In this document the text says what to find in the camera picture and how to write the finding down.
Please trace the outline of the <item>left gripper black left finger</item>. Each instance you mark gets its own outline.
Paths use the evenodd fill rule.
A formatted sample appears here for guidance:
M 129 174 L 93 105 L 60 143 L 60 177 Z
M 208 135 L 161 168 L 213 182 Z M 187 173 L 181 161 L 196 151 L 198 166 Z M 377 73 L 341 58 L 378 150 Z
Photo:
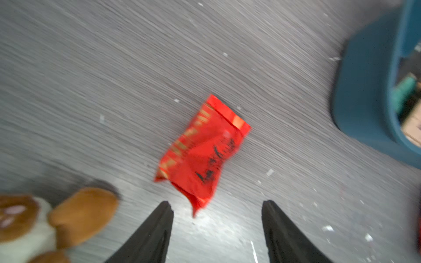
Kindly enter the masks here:
M 165 263 L 174 211 L 161 202 L 106 263 Z

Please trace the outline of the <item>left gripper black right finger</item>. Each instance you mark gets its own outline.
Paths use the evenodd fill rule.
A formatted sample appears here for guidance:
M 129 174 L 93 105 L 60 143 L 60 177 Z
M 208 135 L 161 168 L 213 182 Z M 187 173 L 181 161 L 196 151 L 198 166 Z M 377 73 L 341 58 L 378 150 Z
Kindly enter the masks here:
M 272 200 L 263 202 L 262 223 L 271 263 L 332 263 Z

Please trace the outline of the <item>red foil tea bag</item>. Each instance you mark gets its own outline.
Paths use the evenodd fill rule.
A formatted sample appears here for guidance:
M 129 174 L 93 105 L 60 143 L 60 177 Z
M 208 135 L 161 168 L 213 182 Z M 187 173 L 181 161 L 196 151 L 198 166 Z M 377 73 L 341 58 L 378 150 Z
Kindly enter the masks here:
M 196 215 L 213 198 L 224 163 L 238 152 L 250 131 L 248 123 L 210 95 L 161 158 L 155 181 L 170 181 Z

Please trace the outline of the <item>red long tea sachet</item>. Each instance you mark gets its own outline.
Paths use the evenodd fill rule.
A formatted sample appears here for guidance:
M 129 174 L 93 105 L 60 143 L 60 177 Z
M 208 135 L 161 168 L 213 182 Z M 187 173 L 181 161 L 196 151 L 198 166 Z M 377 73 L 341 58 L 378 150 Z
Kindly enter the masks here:
M 418 254 L 421 255 L 421 206 L 418 213 L 418 233 L 417 233 L 417 250 Z

